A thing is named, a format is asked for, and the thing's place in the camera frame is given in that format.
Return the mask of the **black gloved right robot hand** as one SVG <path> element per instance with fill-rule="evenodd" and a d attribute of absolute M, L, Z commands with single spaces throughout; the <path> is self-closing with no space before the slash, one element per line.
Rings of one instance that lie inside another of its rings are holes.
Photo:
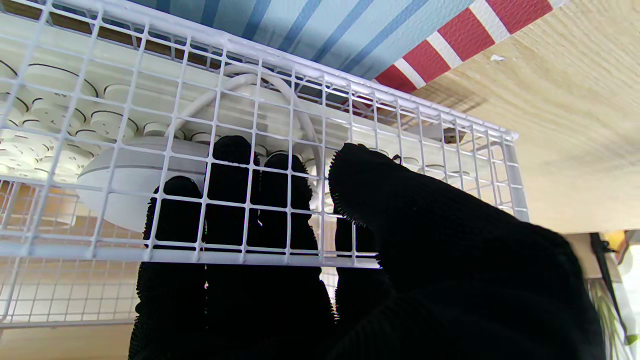
<path fill-rule="evenodd" d="M 381 152 L 328 175 L 338 268 L 142 262 L 130 360 L 603 360 L 570 243 Z"/>

